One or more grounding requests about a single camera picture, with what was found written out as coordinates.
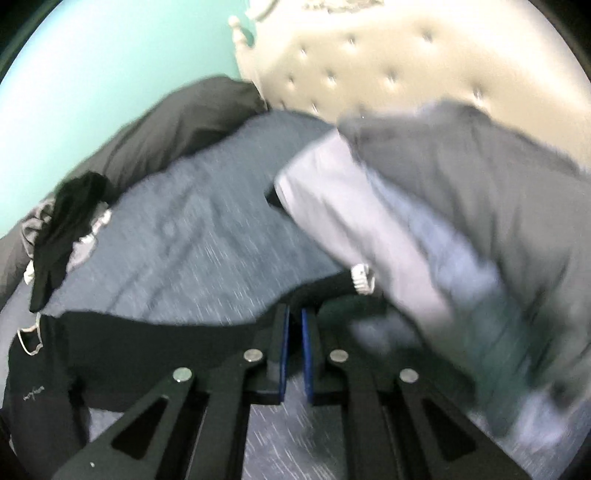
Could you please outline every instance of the gray pillowcase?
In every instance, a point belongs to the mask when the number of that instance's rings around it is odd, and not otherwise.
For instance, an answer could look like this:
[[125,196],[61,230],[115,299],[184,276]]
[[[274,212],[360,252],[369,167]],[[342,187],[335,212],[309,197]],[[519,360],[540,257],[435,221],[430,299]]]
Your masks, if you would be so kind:
[[0,311],[17,289],[30,262],[21,240],[21,222],[0,238]]
[[347,118],[354,155],[429,203],[496,262],[531,325],[535,386],[591,392],[591,181],[567,157],[443,102]]
[[[118,197],[146,176],[218,142],[265,110],[265,102],[252,83],[225,76],[200,80],[169,94],[142,117],[125,125],[62,183],[95,171],[111,181]],[[33,210],[25,218],[34,216]],[[0,310],[29,262],[20,223],[0,239]]]

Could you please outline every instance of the white headboard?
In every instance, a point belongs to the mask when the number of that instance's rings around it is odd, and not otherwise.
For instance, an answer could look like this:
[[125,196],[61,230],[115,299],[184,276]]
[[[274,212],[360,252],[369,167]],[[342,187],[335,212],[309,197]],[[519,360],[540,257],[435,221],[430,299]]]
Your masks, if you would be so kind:
[[256,43],[230,19],[244,79],[273,108],[472,102],[591,164],[591,83],[528,0],[251,0]]

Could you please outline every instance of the gray blanket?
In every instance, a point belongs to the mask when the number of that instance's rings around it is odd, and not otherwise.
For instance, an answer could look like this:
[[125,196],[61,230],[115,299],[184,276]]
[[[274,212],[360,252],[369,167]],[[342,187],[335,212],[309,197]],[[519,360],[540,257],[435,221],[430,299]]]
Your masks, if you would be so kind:
[[442,102],[342,121],[358,159],[425,200],[493,260],[531,327],[532,380],[591,398],[591,177],[572,160]]
[[[340,270],[264,198],[279,169],[330,128],[295,113],[263,114],[226,140],[140,182],[114,207],[95,253],[66,278],[46,312],[96,310],[144,322],[227,325],[254,317],[286,289]],[[16,328],[34,323],[27,311],[29,295],[21,283],[0,313],[0,391]],[[336,307],[348,311],[352,334],[384,362],[403,348],[430,358],[412,326],[387,305]],[[469,408],[470,386],[460,375],[435,360],[422,373],[484,427]],[[117,417],[91,414],[92,437]],[[534,452],[511,438],[499,442],[535,480],[556,480],[578,449],[582,429],[591,426],[590,417],[580,413],[573,425],[579,429],[553,451]],[[340,412],[309,407],[297,369],[284,405],[252,409],[243,477],[346,479]]]

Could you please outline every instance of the white strap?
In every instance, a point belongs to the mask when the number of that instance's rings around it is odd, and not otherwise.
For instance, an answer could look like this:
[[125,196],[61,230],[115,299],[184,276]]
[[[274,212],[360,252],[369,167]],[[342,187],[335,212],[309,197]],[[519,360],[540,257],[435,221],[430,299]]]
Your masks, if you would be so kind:
[[[27,327],[27,328],[19,328],[17,330],[17,336],[18,336],[19,341],[21,342],[22,349],[25,350],[25,353],[30,356],[34,356],[34,355],[38,354],[39,350],[41,350],[41,348],[43,348],[43,340],[41,340],[41,326],[39,324],[40,320],[41,320],[41,312],[37,313],[37,318],[35,319],[35,325],[33,325],[32,327]],[[35,349],[32,352],[30,352],[29,350],[27,350],[27,348],[25,347],[25,343],[22,341],[21,332],[31,333],[31,332],[34,332],[35,330],[37,331],[37,338],[39,338],[39,343],[37,344]]]

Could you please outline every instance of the headboard button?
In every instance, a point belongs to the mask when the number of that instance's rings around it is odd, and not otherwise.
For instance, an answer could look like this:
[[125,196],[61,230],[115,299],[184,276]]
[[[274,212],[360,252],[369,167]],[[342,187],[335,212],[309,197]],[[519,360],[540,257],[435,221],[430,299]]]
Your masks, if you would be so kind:
[[483,101],[483,100],[484,100],[484,93],[482,92],[482,87],[480,87],[480,86],[478,86],[478,85],[477,85],[477,86],[475,86],[475,87],[472,89],[472,93],[473,93],[473,95],[474,95],[474,98],[475,98],[476,100],[478,100],[479,102],[481,102],[481,101]]
[[393,86],[394,83],[396,83],[397,80],[397,76],[394,72],[388,72],[388,74],[386,75],[386,81],[388,82],[389,85]]

